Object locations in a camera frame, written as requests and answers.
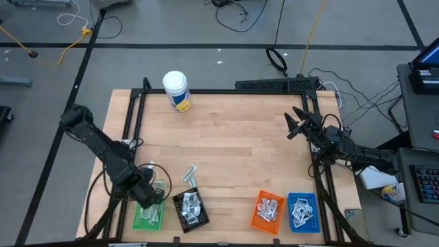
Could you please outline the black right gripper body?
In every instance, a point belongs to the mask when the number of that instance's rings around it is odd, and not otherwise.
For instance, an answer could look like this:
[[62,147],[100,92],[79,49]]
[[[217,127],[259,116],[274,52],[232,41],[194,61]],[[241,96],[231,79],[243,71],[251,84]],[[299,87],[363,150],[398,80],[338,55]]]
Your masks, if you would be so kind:
[[323,126],[322,115],[305,115],[303,134],[309,141],[328,141],[328,133]]

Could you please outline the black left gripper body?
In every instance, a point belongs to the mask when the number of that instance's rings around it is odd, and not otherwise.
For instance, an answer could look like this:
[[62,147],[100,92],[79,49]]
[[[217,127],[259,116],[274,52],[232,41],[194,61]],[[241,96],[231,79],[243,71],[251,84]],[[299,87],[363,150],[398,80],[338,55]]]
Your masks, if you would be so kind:
[[143,188],[142,192],[137,196],[137,202],[143,209],[148,209],[155,204],[160,204],[164,198],[164,190],[160,188],[153,188],[148,185]]

